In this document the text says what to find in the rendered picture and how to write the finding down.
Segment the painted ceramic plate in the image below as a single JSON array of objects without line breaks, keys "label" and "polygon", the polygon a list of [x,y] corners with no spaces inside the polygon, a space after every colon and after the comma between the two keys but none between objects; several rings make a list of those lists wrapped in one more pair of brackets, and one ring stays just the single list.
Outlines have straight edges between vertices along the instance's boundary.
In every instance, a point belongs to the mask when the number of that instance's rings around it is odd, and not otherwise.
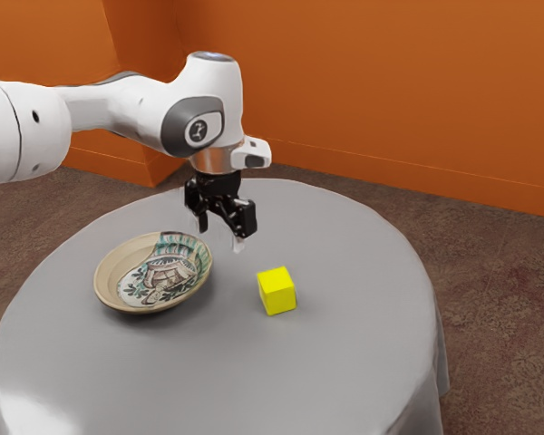
[{"label": "painted ceramic plate", "polygon": [[97,265],[93,288],[106,306],[125,314],[153,314],[189,299],[213,264],[208,245],[181,232],[154,232],[111,250]]}]

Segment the yellow cube block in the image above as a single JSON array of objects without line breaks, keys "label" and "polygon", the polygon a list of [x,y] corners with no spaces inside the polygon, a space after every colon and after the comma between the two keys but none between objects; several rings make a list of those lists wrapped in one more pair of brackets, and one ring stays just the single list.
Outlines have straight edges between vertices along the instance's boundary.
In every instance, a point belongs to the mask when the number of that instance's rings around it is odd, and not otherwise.
[{"label": "yellow cube block", "polygon": [[285,266],[258,272],[257,283],[268,316],[296,309],[296,288]]}]

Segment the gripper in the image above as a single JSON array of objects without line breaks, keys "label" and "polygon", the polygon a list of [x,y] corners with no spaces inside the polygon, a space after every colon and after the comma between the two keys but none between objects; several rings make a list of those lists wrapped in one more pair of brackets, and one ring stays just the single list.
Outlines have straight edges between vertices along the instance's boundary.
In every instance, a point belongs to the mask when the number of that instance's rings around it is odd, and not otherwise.
[{"label": "gripper", "polygon": [[209,228],[207,210],[215,211],[219,204],[220,216],[233,234],[233,252],[241,252],[245,240],[257,231],[256,204],[252,200],[238,198],[240,183],[239,170],[228,174],[196,171],[184,187],[185,205],[197,212],[200,234]]}]

